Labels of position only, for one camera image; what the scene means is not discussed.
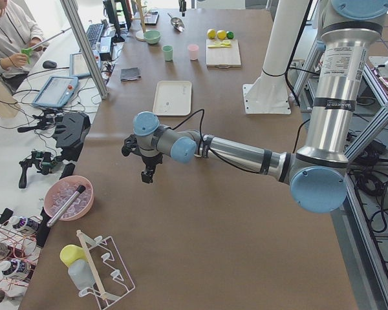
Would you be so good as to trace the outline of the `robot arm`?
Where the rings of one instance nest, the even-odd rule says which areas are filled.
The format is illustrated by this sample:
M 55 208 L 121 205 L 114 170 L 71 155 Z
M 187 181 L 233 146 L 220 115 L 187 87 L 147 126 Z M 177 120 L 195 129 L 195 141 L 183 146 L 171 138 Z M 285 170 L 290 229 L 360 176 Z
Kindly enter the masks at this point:
M 145 164 L 142 180 L 151 183 L 163 156 L 188 163 L 192 158 L 217 158 L 237 169 L 274 177 L 290 187 L 293 199 L 308 211 L 325 213 L 340 207 L 347 195 L 344 153 L 356 109 L 370 47 L 382 35 L 388 1 L 321 1 L 314 46 L 320 56 L 307 138 L 293 152 L 276 153 L 242 143 L 181 131 L 160 123 L 156 114 L 140 112 L 122 154 L 136 154 Z

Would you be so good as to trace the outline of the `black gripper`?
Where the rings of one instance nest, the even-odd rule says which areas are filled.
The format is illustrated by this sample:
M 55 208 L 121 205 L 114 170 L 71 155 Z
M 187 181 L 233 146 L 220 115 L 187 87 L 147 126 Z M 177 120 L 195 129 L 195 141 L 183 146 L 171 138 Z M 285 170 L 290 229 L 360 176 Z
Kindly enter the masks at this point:
M 155 155 L 145 155 L 138 145 L 137 138 L 134 134 L 124 139 L 124 145 L 122 147 L 122 155 L 128 156 L 130 153 L 140 156 L 144 162 L 145 169 L 141 172 L 141 178 L 144 183 L 153 183 L 153 176 L 155 175 L 155 167 L 158 164 L 162 164 L 163 155 L 158 153 Z

